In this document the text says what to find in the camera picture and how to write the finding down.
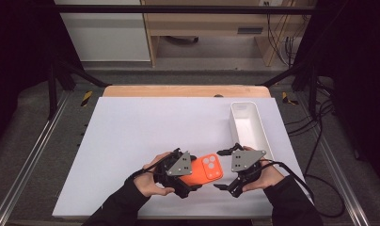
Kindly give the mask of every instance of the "white rectangular container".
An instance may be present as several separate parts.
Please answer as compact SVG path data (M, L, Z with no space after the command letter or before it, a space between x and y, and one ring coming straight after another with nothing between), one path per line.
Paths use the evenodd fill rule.
M233 142L255 150L265 150L265 158L274 160L255 103L235 102L231 104L230 130Z

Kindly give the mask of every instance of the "aluminum rail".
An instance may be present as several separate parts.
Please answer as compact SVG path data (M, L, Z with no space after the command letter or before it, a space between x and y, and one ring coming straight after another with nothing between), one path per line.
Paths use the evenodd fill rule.
M195 13L195 14L326 14L331 8L316 7L238 7L238 6L124 6L124 5L35 5L33 9L60 13Z
M20 198L20 195L23 192L24 187L30 178L32 171L36 167L37 162L40 159L40 156L69 100L70 95L70 92L63 91L59 100L58 110L55 116L51 120L46 122L45 126L43 127L43 131L41 132L36 144L34 145L28 158L26 159L20 173L18 174L16 180L11 186L5 199L0 204L0 226L3 226L7 223L8 217L11 214L11 211L13 210L16 202Z

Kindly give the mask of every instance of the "black metal frame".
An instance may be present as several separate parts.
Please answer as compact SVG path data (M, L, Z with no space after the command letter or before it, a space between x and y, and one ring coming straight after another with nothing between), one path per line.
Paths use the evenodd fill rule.
M321 51L322 43L325 41L330 26L336 21L338 15L346 5L347 1L339 7L332 8L298 8L298 7L233 7L233 6L121 6L121 5L33 5L34 10L53 10L59 13L195 13L195 14L276 14L276 15L322 15L327 13L333 13L333 20L327 23L322 35L313 44L310 50L307 52L304 60L293 65L289 70L280 73L276 77L259 84L258 86L271 87L275 83L282 79L297 74L293 82L294 90L302 90L308 83L310 84L309 90L309 111L313 118L315 118L315 106L316 106L316 73L310 73L313 64ZM53 117L56 110L56 94L54 79L54 67L63 67L65 70L69 70L72 73L76 73L91 83L99 86L106 87L109 84L105 84L91 75L85 73L82 70L76 69L64 60L57 60L52 64L49 74L50 85L50 116ZM67 85L64 89L73 89L71 80L67 78L61 78L56 75L61 81L66 81Z

